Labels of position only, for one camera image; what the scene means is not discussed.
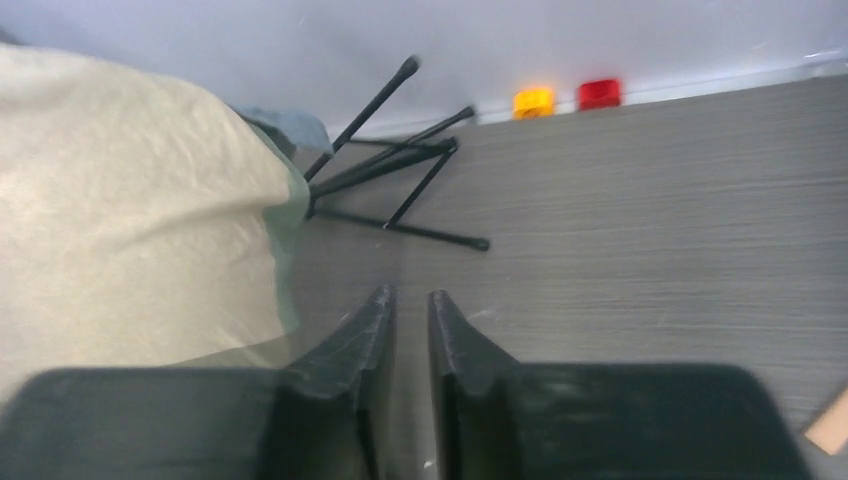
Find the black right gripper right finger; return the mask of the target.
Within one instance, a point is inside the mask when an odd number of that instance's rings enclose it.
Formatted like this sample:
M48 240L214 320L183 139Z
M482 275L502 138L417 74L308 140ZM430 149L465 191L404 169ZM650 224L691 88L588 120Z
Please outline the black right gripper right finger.
M428 298L444 479L808 479L764 385L716 363L523 363Z

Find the blue beige patchwork pillowcase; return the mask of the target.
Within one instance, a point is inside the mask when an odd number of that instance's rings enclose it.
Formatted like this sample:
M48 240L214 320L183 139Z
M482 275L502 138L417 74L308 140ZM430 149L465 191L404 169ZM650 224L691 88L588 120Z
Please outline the blue beige patchwork pillowcase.
M332 149L309 114L3 44L2 400L58 368L291 361L306 149Z

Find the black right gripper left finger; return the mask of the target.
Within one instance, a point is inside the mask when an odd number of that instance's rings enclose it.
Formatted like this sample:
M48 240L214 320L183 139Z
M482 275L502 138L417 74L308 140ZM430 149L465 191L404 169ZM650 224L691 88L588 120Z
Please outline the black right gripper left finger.
M5 479L378 479L396 291L286 367L64 368L1 416Z

